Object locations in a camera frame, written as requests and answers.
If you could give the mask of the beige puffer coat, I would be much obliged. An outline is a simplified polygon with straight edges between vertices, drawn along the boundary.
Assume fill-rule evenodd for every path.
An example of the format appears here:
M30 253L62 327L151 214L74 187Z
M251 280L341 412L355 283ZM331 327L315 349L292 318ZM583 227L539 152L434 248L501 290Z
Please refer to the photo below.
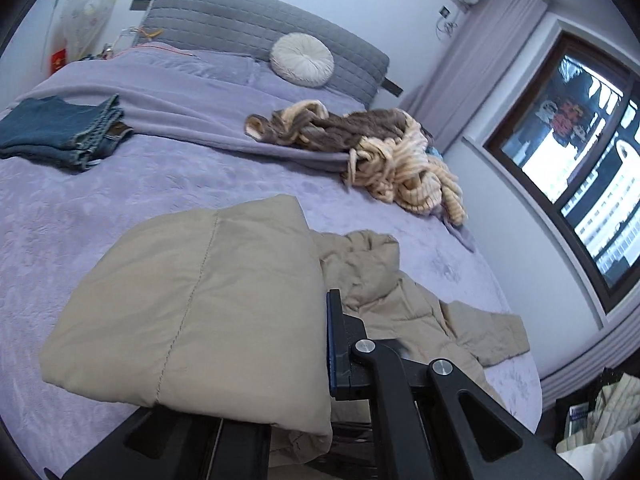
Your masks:
M400 267L398 241L309 229L288 195L164 214L127 231L82 279L39 356L45 382L102 402L163 405L274 427L273 466L326 453L338 403L326 369L326 293L409 359L448 359L481 387L526 353L514 314L446 302Z

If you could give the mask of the striped clothes pile beside bed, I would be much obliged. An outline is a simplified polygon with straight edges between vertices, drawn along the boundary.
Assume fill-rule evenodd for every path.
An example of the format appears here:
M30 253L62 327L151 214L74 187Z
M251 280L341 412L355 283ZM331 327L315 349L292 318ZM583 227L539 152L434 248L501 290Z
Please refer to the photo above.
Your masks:
M603 386L582 420L555 451L583 479L609 479L639 437L639 378L623 373Z

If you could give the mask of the brown and cream striped garment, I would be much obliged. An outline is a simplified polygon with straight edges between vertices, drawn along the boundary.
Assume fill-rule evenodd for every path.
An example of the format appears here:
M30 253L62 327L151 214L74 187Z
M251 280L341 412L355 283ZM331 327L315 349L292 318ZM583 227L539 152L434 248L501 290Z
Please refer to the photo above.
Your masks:
M432 150L420 122L399 108L337 115L305 100L270 117L248 116L244 132L275 146L347 155L345 183L380 202L412 214L440 211L456 228L468 218L458 177Z

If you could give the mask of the purple bed blanket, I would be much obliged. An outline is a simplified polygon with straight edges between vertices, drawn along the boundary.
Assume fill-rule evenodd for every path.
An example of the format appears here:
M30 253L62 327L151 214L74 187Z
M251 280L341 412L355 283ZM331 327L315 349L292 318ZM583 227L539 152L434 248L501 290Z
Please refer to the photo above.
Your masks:
M291 86L247 56L151 44L108 61L75 62L20 96L1 119L24 99L98 105L114 94L134 133L96 166L73 172L19 157L1 161L1 417L37 474L66 471L138 407L45 382L39 356L82 279L127 231L164 214L292 196L313 231L392 236L401 270L440 300L513 314L464 226L347 185L345 154L247 136L248 116L270 117L299 101L320 101L337 115L363 111L342 94ZM529 349L487 367L485 376L482 388L535 429L542 394Z

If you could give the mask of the dark framed window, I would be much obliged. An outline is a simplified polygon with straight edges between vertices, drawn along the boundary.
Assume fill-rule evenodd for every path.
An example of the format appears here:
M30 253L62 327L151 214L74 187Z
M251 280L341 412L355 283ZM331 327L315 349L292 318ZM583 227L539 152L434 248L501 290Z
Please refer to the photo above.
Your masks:
M638 72L563 32L484 147L611 312L639 281Z

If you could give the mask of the grey curtain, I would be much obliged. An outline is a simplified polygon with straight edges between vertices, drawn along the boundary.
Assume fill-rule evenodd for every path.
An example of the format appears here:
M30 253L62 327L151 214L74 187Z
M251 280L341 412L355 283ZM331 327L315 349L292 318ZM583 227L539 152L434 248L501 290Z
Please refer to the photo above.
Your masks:
M480 0L451 46L399 107L446 152L495 89L548 9L548 0Z

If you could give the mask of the folded blue jeans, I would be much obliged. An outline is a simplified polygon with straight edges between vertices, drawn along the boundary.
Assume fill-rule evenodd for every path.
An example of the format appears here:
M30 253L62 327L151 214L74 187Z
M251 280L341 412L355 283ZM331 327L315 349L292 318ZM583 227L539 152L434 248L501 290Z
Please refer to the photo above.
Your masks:
M29 98L1 119L1 157L86 171L133 133L116 94L98 105L70 104L59 96Z

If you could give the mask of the round white cushion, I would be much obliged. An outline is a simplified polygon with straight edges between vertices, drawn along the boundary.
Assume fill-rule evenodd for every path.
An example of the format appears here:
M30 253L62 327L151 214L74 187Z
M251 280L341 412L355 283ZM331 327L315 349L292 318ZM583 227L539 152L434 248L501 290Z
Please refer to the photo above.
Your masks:
M319 39L292 32L278 39L269 55L271 69L282 79L306 88L319 88L331 79L335 62Z

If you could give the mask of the grey quilted headboard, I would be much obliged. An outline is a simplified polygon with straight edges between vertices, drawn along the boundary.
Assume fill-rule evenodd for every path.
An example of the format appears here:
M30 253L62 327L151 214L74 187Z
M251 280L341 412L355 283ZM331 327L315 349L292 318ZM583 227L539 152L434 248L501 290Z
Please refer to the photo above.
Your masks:
M247 54L267 62L281 37L302 32L334 57L328 86L369 107L385 80L390 58L337 24L279 0L152 0L141 26L184 50Z

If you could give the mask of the white standing fan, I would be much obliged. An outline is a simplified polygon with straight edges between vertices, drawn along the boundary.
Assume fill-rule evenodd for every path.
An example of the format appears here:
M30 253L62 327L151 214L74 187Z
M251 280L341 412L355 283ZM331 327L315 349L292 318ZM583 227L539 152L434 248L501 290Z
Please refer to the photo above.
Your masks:
M116 0L66 0L61 14L67 61L85 56L111 18Z

